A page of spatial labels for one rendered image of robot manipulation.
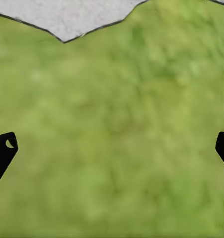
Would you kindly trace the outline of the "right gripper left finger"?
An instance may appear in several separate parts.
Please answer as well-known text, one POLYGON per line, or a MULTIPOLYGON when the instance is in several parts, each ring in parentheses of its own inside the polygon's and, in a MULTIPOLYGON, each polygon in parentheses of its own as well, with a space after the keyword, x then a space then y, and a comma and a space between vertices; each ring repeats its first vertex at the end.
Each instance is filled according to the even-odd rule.
POLYGON ((14 132, 0 135, 0 179, 18 151, 18 141, 14 132))

